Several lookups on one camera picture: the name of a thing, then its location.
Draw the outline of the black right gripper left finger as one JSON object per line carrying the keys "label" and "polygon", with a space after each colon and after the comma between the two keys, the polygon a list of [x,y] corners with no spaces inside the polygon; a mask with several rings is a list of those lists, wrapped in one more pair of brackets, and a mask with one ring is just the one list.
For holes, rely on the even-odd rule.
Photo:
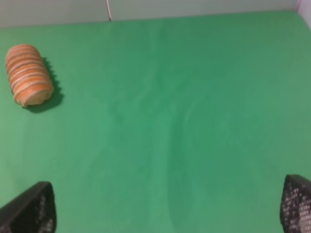
{"label": "black right gripper left finger", "polygon": [[0,208],[2,233],[54,233],[55,195],[50,182],[38,182]]}

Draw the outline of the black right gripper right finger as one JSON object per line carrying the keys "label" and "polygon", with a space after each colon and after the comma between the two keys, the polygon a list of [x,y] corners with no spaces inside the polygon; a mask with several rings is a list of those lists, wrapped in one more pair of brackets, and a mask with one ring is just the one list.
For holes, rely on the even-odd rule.
{"label": "black right gripper right finger", "polygon": [[311,233],[311,182],[300,175],[285,177],[280,223],[285,233]]}

